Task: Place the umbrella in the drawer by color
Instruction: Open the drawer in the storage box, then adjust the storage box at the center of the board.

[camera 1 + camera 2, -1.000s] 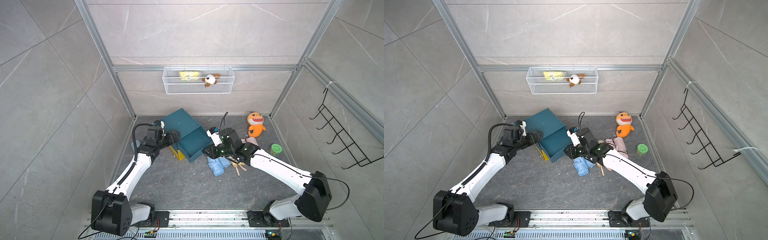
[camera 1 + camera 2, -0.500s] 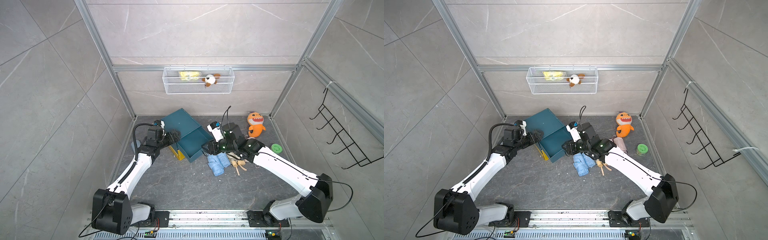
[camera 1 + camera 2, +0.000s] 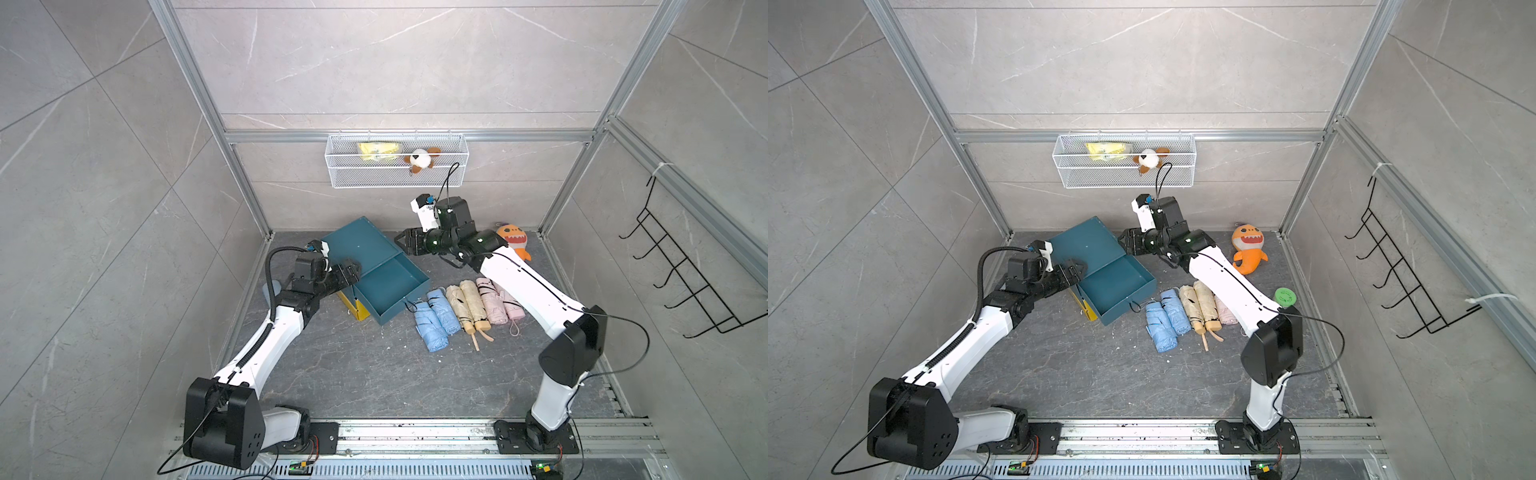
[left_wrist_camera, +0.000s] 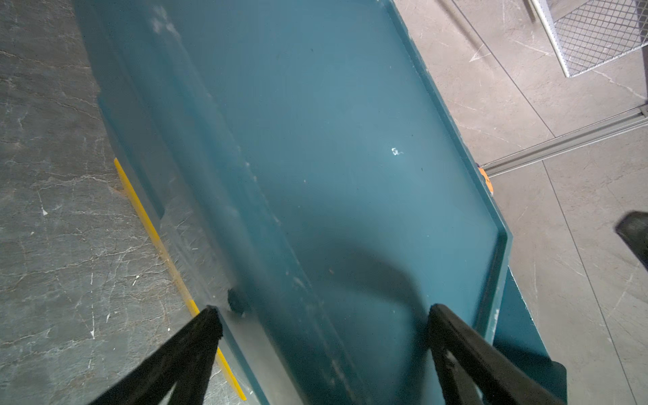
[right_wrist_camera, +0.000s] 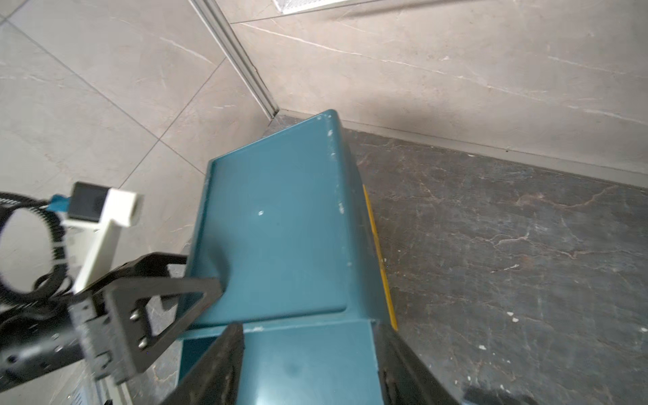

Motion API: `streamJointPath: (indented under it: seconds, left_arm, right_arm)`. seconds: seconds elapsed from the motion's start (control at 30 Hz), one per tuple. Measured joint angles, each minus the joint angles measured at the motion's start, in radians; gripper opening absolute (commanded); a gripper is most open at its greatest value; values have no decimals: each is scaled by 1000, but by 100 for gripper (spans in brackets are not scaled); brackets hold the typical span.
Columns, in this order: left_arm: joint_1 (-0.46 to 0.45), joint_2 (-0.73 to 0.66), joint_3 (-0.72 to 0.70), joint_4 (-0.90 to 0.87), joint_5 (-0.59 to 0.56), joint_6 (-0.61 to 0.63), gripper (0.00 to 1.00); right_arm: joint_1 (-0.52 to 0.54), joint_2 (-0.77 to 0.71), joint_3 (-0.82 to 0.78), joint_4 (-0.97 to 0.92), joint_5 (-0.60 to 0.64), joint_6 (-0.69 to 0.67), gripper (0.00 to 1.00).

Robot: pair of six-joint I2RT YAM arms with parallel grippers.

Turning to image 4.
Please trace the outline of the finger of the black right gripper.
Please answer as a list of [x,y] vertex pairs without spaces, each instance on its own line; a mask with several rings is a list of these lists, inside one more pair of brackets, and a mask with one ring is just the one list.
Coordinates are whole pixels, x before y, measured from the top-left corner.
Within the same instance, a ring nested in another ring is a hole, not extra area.
[[644,268],[648,269],[648,212],[627,212],[614,230]]

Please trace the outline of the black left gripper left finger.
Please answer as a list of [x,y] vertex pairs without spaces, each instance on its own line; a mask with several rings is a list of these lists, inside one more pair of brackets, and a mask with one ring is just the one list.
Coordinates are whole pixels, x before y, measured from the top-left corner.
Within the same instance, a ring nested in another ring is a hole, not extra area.
[[223,325],[218,308],[204,308],[94,404],[202,404]]

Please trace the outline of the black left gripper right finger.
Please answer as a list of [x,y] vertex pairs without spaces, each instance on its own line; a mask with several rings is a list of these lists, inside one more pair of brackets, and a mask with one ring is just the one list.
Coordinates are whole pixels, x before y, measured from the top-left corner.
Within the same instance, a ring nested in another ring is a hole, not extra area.
[[428,346],[447,404],[562,404],[452,310],[432,305]]

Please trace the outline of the teal drawer cabinet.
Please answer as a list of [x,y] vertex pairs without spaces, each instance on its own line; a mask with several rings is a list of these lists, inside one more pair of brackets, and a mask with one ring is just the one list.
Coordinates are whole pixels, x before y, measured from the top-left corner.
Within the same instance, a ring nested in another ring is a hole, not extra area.
[[442,404],[447,306],[559,400],[512,236],[392,1],[77,1],[128,197],[253,404]]

